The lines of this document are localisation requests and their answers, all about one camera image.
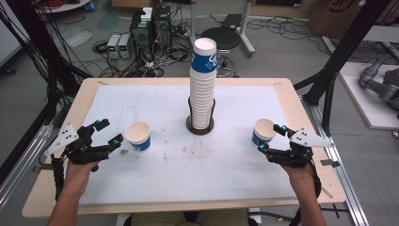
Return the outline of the aluminium rail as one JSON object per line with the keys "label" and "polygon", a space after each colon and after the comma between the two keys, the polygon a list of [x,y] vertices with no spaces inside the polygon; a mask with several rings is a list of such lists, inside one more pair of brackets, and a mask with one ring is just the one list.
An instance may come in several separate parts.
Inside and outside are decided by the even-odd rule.
{"label": "aluminium rail", "polygon": [[0,211],[6,206],[29,168],[40,155],[40,151],[53,133],[53,130],[53,125],[42,125],[33,137],[27,140],[27,144],[23,147],[22,156],[17,160],[5,181],[0,185]]}
{"label": "aluminium rail", "polygon": [[[322,127],[322,112],[318,106],[312,106],[304,101],[302,104],[305,110],[308,113],[308,116],[311,120],[313,128],[316,133],[327,139],[328,141],[334,142],[332,136],[329,136],[325,129]],[[359,199],[357,197],[356,191],[352,186],[348,174],[345,170],[343,161],[339,155],[339,151],[336,146],[331,148],[325,148],[325,152],[330,160],[333,162],[337,162],[338,165],[334,167],[334,170],[338,176],[338,180],[343,186],[344,194],[345,194],[345,205],[348,209],[348,213],[352,219],[352,222],[355,226],[370,226],[367,217],[361,207]]]}

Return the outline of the clear plastic bag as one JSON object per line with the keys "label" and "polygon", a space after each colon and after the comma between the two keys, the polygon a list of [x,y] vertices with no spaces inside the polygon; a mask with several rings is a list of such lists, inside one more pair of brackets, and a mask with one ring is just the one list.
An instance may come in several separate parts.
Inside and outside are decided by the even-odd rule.
{"label": "clear plastic bag", "polygon": [[60,28],[60,36],[71,48],[75,48],[89,41],[93,34],[80,26],[63,26]]}

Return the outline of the person's left hand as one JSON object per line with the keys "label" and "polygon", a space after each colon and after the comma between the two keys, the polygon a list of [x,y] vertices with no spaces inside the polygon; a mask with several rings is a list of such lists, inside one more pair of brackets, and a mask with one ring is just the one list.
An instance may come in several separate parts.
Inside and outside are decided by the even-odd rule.
{"label": "person's left hand", "polygon": [[85,189],[90,172],[97,165],[97,162],[87,163],[86,165],[76,165],[70,162],[67,167],[65,187]]}

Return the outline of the white round table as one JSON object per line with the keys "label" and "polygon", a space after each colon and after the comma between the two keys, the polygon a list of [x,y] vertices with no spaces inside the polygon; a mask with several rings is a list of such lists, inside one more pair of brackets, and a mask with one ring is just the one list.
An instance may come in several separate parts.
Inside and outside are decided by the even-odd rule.
{"label": "white round table", "polygon": [[80,8],[91,0],[40,0],[35,6],[36,12],[58,13]]}

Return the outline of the desk with white legs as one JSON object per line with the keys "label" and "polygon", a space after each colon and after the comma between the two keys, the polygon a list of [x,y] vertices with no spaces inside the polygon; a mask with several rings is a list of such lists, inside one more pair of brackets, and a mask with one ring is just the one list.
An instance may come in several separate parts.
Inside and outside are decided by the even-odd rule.
{"label": "desk with white legs", "polygon": [[[250,12],[252,0],[245,0],[244,9],[243,9],[243,19],[242,23],[239,27],[236,27],[235,30],[238,32],[241,42],[243,43],[245,49],[247,50],[247,56],[252,57],[256,51],[250,40],[246,35],[247,30],[247,22],[248,15]],[[195,17],[196,17],[196,0],[189,0],[190,4],[190,29],[188,30],[188,37],[190,39],[191,44],[194,44],[196,38],[195,35]]]}

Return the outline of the blue label paper cup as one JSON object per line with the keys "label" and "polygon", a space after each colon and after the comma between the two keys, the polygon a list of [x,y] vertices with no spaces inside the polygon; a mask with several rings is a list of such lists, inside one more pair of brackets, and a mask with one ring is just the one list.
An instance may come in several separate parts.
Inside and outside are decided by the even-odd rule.
{"label": "blue label paper cup", "polygon": [[252,132],[252,142],[255,145],[260,145],[263,142],[269,143],[277,133],[274,130],[274,125],[275,123],[269,119],[257,120]]}
{"label": "blue label paper cup", "polygon": [[124,135],[136,151],[145,152],[151,146],[151,128],[144,121],[130,124],[125,129]]}

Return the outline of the grey power supply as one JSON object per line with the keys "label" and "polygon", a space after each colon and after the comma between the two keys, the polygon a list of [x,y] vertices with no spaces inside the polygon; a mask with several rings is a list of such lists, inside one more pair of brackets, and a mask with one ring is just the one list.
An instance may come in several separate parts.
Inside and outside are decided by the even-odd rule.
{"label": "grey power supply", "polygon": [[132,42],[129,34],[122,34],[119,40],[120,56],[129,58],[132,52]]}
{"label": "grey power supply", "polygon": [[108,54],[111,58],[120,58],[119,40],[120,35],[114,34],[111,36],[106,45]]}

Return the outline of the black metal frame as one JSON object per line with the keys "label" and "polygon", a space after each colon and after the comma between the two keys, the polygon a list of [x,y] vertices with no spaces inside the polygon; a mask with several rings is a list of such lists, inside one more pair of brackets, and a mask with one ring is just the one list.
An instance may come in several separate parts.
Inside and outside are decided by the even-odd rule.
{"label": "black metal frame", "polygon": [[59,52],[32,0],[5,1],[24,28],[28,35],[28,41],[23,40],[16,31],[16,27],[13,26],[13,22],[1,10],[0,20],[21,44],[47,83],[47,104],[0,166],[0,186],[7,180],[17,162],[22,158],[27,145],[40,127],[48,124],[56,116],[56,104],[64,97],[74,97],[77,94],[81,86],[78,78],[81,80],[92,78],[91,74],[75,67]]}
{"label": "black metal frame", "polygon": [[325,66],[318,73],[294,84],[295,90],[311,85],[310,90],[303,95],[303,100],[311,106],[318,106],[320,98],[325,96],[321,127],[328,136],[331,135],[330,116],[335,80],[346,61],[352,56],[390,2],[391,0],[366,0],[362,10],[342,37]]}

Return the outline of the black round stool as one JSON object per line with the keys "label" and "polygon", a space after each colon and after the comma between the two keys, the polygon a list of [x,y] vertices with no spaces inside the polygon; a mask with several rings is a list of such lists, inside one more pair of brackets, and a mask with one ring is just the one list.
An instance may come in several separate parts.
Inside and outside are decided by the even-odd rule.
{"label": "black round stool", "polygon": [[209,28],[205,30],[201,36],[214,40],[218,51],[232,50],[236,48],[241,41],[240,36],[233,29],[225,27]]}

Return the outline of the person's khaki trousers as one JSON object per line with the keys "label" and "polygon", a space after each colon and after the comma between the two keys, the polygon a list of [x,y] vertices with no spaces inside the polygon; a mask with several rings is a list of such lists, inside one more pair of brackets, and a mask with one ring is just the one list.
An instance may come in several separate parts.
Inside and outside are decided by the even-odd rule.
{"label": "person's khaki trousers", "polygon": [[244,209],[135,214],[131,226],[249,226]]}

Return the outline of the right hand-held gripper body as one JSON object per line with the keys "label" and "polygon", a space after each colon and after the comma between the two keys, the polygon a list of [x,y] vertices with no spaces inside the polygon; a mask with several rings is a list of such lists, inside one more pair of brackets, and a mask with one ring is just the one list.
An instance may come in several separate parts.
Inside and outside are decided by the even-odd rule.
{"label": "right hand-held gripper body", "polygon": [[286,151],[281,150],[282,157],[267,159],[269,162],[291,168],[304,168],[312,161],[312,147],[331,148],[335,146],[333,142],[319,137],[305,128],[292,130],[292,136],[288,139],[290,148]]}

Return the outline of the computer tower with white top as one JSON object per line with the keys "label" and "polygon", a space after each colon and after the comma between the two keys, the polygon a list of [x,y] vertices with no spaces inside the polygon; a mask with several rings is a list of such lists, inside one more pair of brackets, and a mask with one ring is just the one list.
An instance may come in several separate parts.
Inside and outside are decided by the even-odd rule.
{"label": "computer tower with white top", "polygon": [[140,8],[135,11],[130,25],[130,33],[134,46],[143,53],[149,54],[153,41],[152,8]]}

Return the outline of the person's right hand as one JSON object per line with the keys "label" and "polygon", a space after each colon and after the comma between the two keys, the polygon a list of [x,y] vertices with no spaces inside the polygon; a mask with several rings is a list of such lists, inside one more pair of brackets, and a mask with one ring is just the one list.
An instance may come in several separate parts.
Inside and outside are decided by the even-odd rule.
{"label": "person's right hand", "polygon": [[308,167],[305,168],[290,168],[282,166],[289,176],[290,184],[292,186],[304,186],[312,183],[311,170]]}

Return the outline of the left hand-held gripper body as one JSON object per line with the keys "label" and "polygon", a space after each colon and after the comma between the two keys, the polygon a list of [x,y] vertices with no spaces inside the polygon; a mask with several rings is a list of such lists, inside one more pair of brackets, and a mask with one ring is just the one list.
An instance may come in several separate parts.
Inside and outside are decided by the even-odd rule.
{"label": "left hand-held gripper body", "polygon": [[91,146],[91,136],[94,132],[99,132],[103,128],[104,125],[100,125],[98,122],[89,126],[81,126],[78,130],[75,130],[72,124],[68,124],[44,152],[44,155],[49,156],[60,149],[64,149],[63,153],[73,164],[87,164],[105,160],[109,155],[109,146]]}

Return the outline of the teal sheet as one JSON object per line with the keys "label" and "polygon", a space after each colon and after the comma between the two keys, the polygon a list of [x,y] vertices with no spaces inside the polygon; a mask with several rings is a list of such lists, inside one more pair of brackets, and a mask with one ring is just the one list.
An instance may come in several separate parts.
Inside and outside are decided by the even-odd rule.
{"label": "teal sheet", "polygon": [[102,31],[109,31],[112,27],[117,26],[119,21],[120,17],[113,11],[108,10],[97,23],[97,28]]}

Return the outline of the black wire cup holder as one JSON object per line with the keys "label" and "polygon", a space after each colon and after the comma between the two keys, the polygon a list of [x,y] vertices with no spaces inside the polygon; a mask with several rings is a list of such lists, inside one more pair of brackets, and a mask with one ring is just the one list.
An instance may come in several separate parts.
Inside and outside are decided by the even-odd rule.
{"label": "black wire cup holder", "polygon": [[214,126],[215,126],[215,121],[213,118],[215,104],[216,104],[215,98],[213,99],[213,104],[212,104],[212,108],[211,108],[208,126],[204,129],[198,129],[193,126],[192,118],[191,118],[191,113],[193,112],[193,107],[190,102],[190,97],[188,97],[187,102],[188,102],[189,111],[190,111],[190,114],[188,115],[188,117],[186,118],[186,121],[185,121],[185,126],[186,126],[187,130],[190,133],[192,133],[194,135],[198,135],[198,136],[204,136],[204,135],[209,134],[214,129]]}

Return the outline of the black computer tower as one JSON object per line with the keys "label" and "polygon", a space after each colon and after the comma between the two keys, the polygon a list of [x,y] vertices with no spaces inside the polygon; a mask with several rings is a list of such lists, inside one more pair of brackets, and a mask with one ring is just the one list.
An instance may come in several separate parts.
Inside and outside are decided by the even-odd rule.
{"label": "black computer tower", "polygon": [[153,15],[155,33],[158,44],[168,48],[171,46],[170,6],[158,7]]}

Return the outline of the stack of white paper cups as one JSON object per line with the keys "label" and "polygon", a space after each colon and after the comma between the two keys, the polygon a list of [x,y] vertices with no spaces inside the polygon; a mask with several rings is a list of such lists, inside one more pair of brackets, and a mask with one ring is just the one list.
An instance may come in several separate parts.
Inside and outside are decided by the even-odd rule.
{"label": "stack of white paper cups", "polygon": [[190,68],[191,124],[195,129],[205,129],[211,122],[216,79],[216,43],[209,38],[194,42]]}

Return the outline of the white board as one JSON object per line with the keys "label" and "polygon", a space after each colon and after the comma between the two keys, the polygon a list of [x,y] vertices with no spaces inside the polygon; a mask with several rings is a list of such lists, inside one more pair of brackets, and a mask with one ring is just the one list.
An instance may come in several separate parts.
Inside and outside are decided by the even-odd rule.
{"label": "white board", "polygon": [[[24,40],[28,40],[28,35],[23,26],[9,7],[6,0],[0,0],[0,16],[4,14],[10,19],[11,25],[16,33]],[[4,66],[20,49],[21,44],[17,38],[9,31],[6,25],[0,20],[0,68]]]}

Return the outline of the white platform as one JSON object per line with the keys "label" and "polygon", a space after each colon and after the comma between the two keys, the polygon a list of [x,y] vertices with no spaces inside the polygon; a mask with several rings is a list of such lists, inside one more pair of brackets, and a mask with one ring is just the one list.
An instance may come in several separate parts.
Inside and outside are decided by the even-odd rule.
{"label": "white platform", "polygon": [[360,74],[369,67],[366,63],[347,62],[340,71],[345,88],[369,128],[399,130],[398,111],[389,107],[376,93],[359,85]]}

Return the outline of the brown cardboard box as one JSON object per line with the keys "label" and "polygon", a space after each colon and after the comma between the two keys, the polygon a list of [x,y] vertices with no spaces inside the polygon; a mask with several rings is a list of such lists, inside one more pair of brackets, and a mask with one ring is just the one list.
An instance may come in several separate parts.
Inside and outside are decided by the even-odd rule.
{"label": "brown cardboard box", "polygon": [[317,0],[308,22],[313,35],[342,38],[369,0]]}

